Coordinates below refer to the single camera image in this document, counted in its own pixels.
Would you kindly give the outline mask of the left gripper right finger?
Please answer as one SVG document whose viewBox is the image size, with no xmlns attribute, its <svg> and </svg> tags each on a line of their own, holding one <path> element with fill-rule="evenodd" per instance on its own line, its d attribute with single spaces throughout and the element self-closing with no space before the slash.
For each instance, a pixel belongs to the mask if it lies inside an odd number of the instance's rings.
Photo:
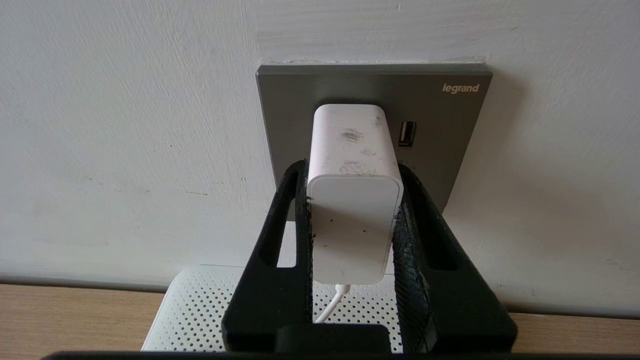
<svg viewBox="0 0 640 360">
<path fill-rule="evenodd" d="M 398 170 L 403 196 L 391 246 L 403 353 L 510 353 L 516 323 L 418 176 L 404 164 Z"/>
</svg>

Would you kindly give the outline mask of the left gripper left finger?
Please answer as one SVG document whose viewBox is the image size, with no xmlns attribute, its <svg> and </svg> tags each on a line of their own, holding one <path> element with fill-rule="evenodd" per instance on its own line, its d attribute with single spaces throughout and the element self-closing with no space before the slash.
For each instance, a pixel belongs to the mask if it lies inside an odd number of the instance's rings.
<svg viewBox="0 0 640 360">
<path fill-rule="evenodd" d="M 229 353 L 272 353 L 278 332 L 312 322 L 313 231 L 307 202 L 308 164 L 293 162 L 283 174 L 222 317 L 222 341 Z M 295 264 L 278 267 L 290 207 L 294 208 Z"/>
</svg>

